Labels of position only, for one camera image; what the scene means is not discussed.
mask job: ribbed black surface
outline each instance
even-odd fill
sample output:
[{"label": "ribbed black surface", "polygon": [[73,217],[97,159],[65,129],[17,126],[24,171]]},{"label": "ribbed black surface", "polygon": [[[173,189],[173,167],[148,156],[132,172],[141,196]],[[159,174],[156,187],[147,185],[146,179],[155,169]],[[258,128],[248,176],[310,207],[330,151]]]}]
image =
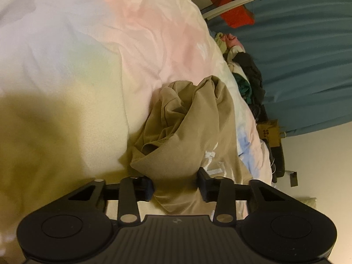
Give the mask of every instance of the ribbed black surface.
[{"label": "ribbed black surface", "polygon": [[270,264],[254,254],[233,228],[213,225],[207,216],[148,216],[123,228],[105,252],[86,263]]}]

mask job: beige fabric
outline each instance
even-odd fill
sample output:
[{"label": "beige fabric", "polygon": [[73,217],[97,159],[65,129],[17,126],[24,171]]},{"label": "beige fabric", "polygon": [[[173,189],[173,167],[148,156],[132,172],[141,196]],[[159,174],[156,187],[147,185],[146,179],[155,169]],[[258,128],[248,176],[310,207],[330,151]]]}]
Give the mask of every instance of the beige fabric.
[{"label": "beige fabric", "polygon": [[316,197],[309,197],[309,198],[298,198],[298,201],[308,205],[311,208],[316,209]]},{"label": "beige fabric", "polygon": [[132,149],[131,167],[148,176],[155,198],[168,214],[211,214],[196,189],[200,166],[212,176],[247,184],[252,178],[236,148],[232,98],[217,77],[198,86],[172,82],[160,92]]}]

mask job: black mount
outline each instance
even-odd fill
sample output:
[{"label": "black mount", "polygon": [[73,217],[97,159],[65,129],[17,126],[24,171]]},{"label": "black mount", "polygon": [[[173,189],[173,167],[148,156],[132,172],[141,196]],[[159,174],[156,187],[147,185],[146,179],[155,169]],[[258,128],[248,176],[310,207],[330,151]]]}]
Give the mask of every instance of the black mount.
[{"label": "black mount", "polygon": [[[150,179],[95,180],[25,217],[18,241],[33,264],[329,263],[337,231],[325,215],[258,180],[234,184],[200,168],[197,185],[205,202],[217,202],[213,221],[148,215],[141,222],[137,201],[152,198]],[[119,200],[117,220],[105,215],[108,200]],[[236,200],[247,201],[244,220],[236,220]]]}]

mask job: cardboard box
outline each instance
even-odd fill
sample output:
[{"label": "cardboard box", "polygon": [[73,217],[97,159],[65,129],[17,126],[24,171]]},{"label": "cardboard box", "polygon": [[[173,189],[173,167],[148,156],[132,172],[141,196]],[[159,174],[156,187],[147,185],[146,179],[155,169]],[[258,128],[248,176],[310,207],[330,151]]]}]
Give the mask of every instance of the cardboard box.
[{"label": "cardboard box", "polygon": [[278,120],[269,120],[257,124],[257,131],[261,139],[267,139],[270,147],[279,147],[281,134]]}]

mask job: red bag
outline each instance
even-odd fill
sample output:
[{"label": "red bag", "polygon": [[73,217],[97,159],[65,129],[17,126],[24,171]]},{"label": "red bag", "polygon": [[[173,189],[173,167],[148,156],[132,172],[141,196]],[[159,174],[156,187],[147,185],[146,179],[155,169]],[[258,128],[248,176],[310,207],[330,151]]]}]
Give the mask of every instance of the red bag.
[{"label": "red bag", "polygon": [[[232,0],[210,0],[217,7],[227,4]],[[220,17],[224,19],[224,21],[231,28],[238,28],[244,25],[253,25],[254,24],[254,14],[246,9],[244,5],[233,8],[232,10],[228,10],[225,13],[220,14]]]}]

